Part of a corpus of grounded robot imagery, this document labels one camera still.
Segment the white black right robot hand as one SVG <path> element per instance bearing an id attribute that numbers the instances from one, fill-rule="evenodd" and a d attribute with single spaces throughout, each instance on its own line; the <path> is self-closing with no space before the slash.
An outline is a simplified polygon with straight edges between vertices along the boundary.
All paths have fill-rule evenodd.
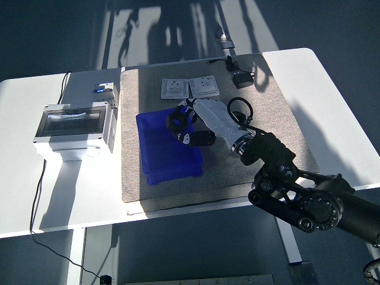
<path id="1" fill-rule="evenodd" d="M 187 132 L 188 118 L 200 118 L 208 128 L 203 131 Z M 242 155 L 253 139 L 253 135 L 242 129 L 228 114 L 227 106 L 213 99 L 185 99 L 170 113 L 166 121 L 167 129 L 180 142 L 191 147 L 213 145 L 216 138 L 224 139 L 230 151 Z"/>

